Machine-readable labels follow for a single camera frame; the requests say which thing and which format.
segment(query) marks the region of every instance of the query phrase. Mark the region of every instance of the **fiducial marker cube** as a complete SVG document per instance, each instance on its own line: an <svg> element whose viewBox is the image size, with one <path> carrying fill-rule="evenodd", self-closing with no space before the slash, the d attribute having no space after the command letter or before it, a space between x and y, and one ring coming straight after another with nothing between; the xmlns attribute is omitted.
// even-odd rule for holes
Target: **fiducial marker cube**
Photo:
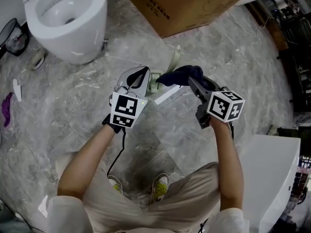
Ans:
<svg viewBox="0 0 311 233"><path fill-rule="evenodd" d="M147 100L114 92L112 94L110 123L131 129L147 102Z"/></svg>
<svg viewBox="0 0 311 233"><path fill-rule="evenodd" d="M245 100L234 91L212 92L207 112L223 122L240 117Z"/></svg>

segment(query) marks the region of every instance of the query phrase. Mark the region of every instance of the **purple cloth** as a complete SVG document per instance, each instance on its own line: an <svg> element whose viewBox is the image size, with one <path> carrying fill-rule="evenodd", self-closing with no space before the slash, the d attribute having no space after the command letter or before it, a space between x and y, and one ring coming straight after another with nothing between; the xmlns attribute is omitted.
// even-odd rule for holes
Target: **purple cloth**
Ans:
<svg viewBox="0 0 311 233"><path fill-rule="evenodd" d="M5 122L4 122L4 127L7 127L10 124L11 116L10 116L10 100L13 95L13 92L10 92L5 100L2 101L1 105L1 111L2 114L4 115Z"/></svg>

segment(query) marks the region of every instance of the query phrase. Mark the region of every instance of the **white sleeve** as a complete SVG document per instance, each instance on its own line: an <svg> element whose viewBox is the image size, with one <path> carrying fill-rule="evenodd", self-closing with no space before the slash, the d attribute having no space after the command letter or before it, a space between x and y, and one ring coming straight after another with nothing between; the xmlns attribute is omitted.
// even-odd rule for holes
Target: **white sleeve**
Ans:
<svg viewBox="0 0 311 233"><path fill-rule="evenodd" d="M51 198L47 233L92 233L93 228L81 200L69 196Z"/></svg>
<svg viewBox="0 0 311 233"><path fill-rule="evenodd" d="M210 219L208 233L249 233L249 221L243 217L243 212L230 208L219 212Z"/></svg>

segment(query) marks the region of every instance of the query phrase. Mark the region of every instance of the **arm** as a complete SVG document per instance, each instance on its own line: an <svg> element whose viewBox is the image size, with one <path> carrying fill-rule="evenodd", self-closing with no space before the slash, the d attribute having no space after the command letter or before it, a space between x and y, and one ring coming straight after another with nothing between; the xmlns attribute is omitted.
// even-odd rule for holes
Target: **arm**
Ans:
<svg viewBox="0 0 311 233"><path fill-rule="evenodd" d="M211 116L219 159L220 210L242 209L244 179L238 153L226 123Z"/></svg>
<svg viewBox="0 0 311 233"><path fill-rule="evenodd" d="M114 130L106 124L88 140L64 170L58 184L58 196L83 198L114 135Z"/></svg>

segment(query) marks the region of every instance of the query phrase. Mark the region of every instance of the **toilet bowl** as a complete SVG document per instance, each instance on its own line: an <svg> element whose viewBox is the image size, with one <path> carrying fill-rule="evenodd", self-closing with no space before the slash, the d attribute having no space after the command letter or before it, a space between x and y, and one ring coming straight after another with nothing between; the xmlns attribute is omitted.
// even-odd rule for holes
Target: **toilet bowl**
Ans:
<svg viewBox="0 0 311 233"><path fill-rule="evenodd" d="M107 0L23 2L30 32L60 59L71 64L86 64L102 50Z"/></svg>

